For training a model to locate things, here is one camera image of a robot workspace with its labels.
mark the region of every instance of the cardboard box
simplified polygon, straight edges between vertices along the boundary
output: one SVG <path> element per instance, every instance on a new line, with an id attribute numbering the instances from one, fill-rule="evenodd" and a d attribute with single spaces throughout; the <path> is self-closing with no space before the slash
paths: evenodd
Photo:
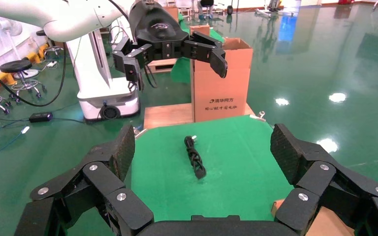
<path id="1" fill-rule="evenodd" d="M 277 209 L 282 205 L 283 200 L 277 200 L 273 203 L 271 213 L 274 217 Z M 341 219 L 330 209 L 321 207 L 318 215 L 306 236 L 353 236 L 354 230 L 345 225 Z"/>
<path id="2" fill-rule="evenodd" d="M 177 22 L 179 22 L 179 11 L 176 6 L 164 6 L 166 10 Z"/>
<path id="3" fill-rule="evenodd" d="M 209 36 L 211 32 L 211 28 L 209 25 L 204 25 L 204 26 L 191 26 L 190 27 L 190 34 L 192 34 L 194 31 L 200 32 L 204 35 Z"/>
<path id="4" fill-rule="evenodd" d="M 253 49 L 240 38 L 226 39 L 223 48 L 228 62 L 228 73 L 224 79 L 212 70 L 209 63 L 191 62 L 195 122 L 244 115 Z"/>

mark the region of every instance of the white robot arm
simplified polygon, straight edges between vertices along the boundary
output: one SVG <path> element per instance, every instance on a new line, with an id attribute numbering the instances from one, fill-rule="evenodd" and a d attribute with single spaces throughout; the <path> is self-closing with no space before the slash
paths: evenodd
<path id="1" fill-rule="evenodd" d="M 114 0 L 128 14 L 134 1 Z M 35 25 L 67 42 L 110 25 L 122 16 L 108 0 L 0 0 L 0 16 Z"/>

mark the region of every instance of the green epoxy floor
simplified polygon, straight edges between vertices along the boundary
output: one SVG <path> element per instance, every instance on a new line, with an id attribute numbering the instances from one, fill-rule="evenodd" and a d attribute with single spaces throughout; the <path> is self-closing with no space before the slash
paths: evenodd
<path id="1" fill-rule="evenodd" d="M 289 33 L 293 19 L 267 21 L 254 13 L 233 15 L 231 24 L 220 16 L 223 21 L 211 24 L 223 36 L 240 37 L 254 48 L 248 96 L 254 112 L 265 111 L 270 124 L 284 123 L 300 139 L 330 139 L 338 146 L 331 153 L 334 158 L 378 181 L 378 7 L 372 13 L 371 5 L 354 5 L 348 18 L 334 18 L 346 15 L 344 6 L 301 8 L 294 35 Z M 49 91 L 47 98 L 57 91 L 61 72 L 60 66 L 40 74 Z M 174 83 L 169 74 L 156 78 L 159 88 L 146 87 L 137 116 L 93 125 L 61 120 L 32 124 L 26 135 L 0 152 L 0 235 L 14 232 L 32 189 L 76 165 L 91 146 L 113 139 L 122 124 L 140 126 L 145 107 L 190 102 L 189 84 Z M 22 119 L 73 104 L 55 116 L 81 119 L 77 92 L 69 62 L 56 102 L 46 108 L 14 105 L 10 115 L 0 112 L 0 118 Z M 330 101 L 334 93 L 345 94 L 345 101 Z M 289 104 L 278 105 L 276 99 Z M 0 121 L 0 126 L 7 123 Z M 23 125 L 1 130 L 0 148 Z M 69 235 L 111 234 L 92 210 Z"/>

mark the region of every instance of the black stool seat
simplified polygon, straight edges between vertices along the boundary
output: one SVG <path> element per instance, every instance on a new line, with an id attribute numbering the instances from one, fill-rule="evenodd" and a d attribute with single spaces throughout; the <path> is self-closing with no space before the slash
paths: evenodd
<path id="1" fill-rule="evenodd" d="M 18 73 L 31 67 L 32 63 L 29 60 L 15 60 L 1 65 L 0 70 L 4 73 Z"/>
<path id="2" fill-rule="evenodd" d="M 46 36 L 44 30 L 37 31 L 35 34 L 37 34 L 37 36 Z"/>

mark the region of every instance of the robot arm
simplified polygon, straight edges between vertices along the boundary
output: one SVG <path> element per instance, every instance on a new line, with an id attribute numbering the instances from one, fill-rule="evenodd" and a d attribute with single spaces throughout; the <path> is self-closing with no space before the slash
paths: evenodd
<path id="1" fill-rule="evenodd" d="M 66 42 L 129 15 L 133 41 L 125 38 L 114 50 L 115 68 L 131 86 L 142 89 L 141 71 L 153 60 L 186 57 L 210 64 L 222 78 L 227 74 L 221 42 L 194 32 L 189 35 L 153 0 L 0 0 L 0 16 L 44 28 L 46 35 Z"/>
<path id="2" fill-rule="evenodd" d="M 128 1 L 114 1 L 128 14 Z M 41 27 L 49 38 L 66 42 L 106 27 L 122 14 L 108 0 L 0 0 L 0 16 Z"/>

